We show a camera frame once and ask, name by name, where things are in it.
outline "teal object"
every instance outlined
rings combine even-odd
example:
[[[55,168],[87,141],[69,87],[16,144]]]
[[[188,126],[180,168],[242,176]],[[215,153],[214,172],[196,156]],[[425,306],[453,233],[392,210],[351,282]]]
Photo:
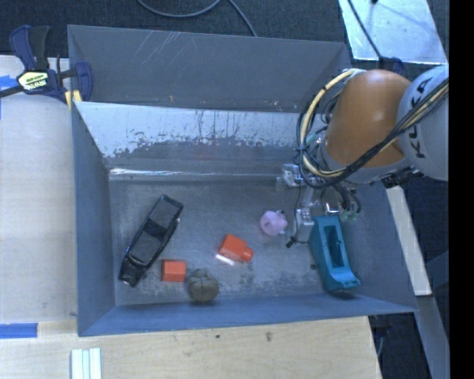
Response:
[[[360,281],[349,266],[339,216],[317,216],[313,221],[309,247],[325,291],[358,287]]]

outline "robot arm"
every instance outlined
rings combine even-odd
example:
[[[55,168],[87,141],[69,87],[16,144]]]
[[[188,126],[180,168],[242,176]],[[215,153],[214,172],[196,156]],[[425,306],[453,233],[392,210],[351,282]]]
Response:
[[[448,180],[448,72],[438,66],[410,82],[386,70],[350,69],[315,96],[299,116],[299,162],[286,171],[296,175],[294,184],[284,177],[289,186],[307,186],[288,246],[307,241],[315,208],[343,220],[357,215],[359,184],[400,185],[415,175]],[[322,97],[340,81],[344,87],[321,112],[324,126],[312,133]]]
[[[405,172],[447,181],[448,71],[448,65],[438,66],[412,83],[380,69],[349,70],[336,77],[300,115],[305,174],[315,176],[319,188],[343,181],[371,183]],[[317,149],[309,150],[309,125],[320,99],[347,77],[329,116],[325,114],[327,126],[316,140]]]

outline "orange block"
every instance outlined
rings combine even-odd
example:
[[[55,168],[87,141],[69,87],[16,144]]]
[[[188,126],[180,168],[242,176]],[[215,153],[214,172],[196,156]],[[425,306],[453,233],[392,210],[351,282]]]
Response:
[[[184,282],[186,278],[186,262],[181,260],[162,260],[161,280]]]
[[[227,234],[218,249],[218,254],[233,261],[248,262],[253,257],[253,250],[247,246],[247,242],[237,236]]]

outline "yellow cable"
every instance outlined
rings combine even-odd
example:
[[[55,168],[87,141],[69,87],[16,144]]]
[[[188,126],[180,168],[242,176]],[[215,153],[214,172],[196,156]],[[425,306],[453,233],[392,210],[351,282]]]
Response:
[[[354,74],[356,69],[350,69],[347,70],[343,73],[341,73],[339,76],[333,78],[329,83],[327,83],[320,91],[319,93],[314,97],[313,101],[311,102],[309,108],[306,111],[306,115],[303,119],[303,123],[301,125],[301,130],[300,130],[300,142],[303,143],[305,140],[305,137],[307,135],[307,129],[309,127],[310,123],[310,118],[312,117],[312,114],[314,112],[314,109],[318,105],[319,101],[322,99],[322,97],[339,81],[342,81],[346,77],[351,76]],[[416,123],[416,120],[419,119],[423,115],[423,113],[428,109],[428,107],[431,105],[431,103],[435,102],[437,99],[442,98],[445,96],[449,91],[449,85],[446,84],[443,88],[439,89],[438,92],[436,92],[431,98],[429,98],[427,101],[425,101],[422,105],[420,105],[418,108],[414,110],[414,115],[412,118],[404,125],[402,126],[402,130],[407,130],[411,126],[413,126]],[[379,152],[383,151],[385,148],[390,146],[393,143],[393,141],[390,141],[388,144],[383,146]],[[324,178],[335,178],[343,174],[347,167],[341,168],[339,170],[334,170],[334,171],[323,171],[317,169],[315,166],[313,166],[308,158],[302,154],[302,161],[303,165],[306,167],[307,170],[309,170],[312,174],[317,175],[318,177],[324,177]]]
[[[300,142],[304,142],[306,135],[307,135],[307,129],[310,123],[310,118],[312,117],[312,114],[314,112],[314,109],[322,99],[322,97],[339,81],[342,81],[346,77],[351,76],[354,74],[357,70],[356,69],[350,69],[346,70],[345,72],[341,73],[339,76],[334,77],[331,81],[329,81],[323,88],[318,92],[318,94],[313,98],[312,102],[310,103],[309,108],[306,111],[306,115],[304,116],[303,123],[301,125],[300,129]],[[305,157],[304,154],[302,154],[302,160],[303,164],[306,167],[307,170],[309,170],[311,173],[318,175],[319,177],[337,177],[338,175],[342,174],[344,171],[343,169],[340,170],[335,170],[335,171],[320,171],[316,167],[314,167],[309,160]]]

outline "black floor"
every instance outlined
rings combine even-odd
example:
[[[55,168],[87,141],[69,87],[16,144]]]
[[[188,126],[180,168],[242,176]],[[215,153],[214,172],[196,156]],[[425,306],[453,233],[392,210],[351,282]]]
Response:
[[[193,13],[215,0],[144,0],[167,13]],[[337,0],[233,0],[246,15],[257,36],[347,42]],[[450,0],[427,0],[446,56],[450,53]],[[136,0],[0,0],[0,54],[9,54],[9,34],[23,24],[49,25],[46,51],[50,57],[68,57],[66,26],[97,25],[208,32],[252,36],[253,32],[227,1],[196,17],[167,18]],[[355,63],[365,68],[373,62]],[[425,66],[406,64],[414,77]],[[448,250],[448,183],[418,178],[404,185],[412,220],[426,262]],[[435,292],[439,312],[450,334],[449,288]],[[380,360],[384,379],[429,379],[430,374],[413,315],[389,316]]]

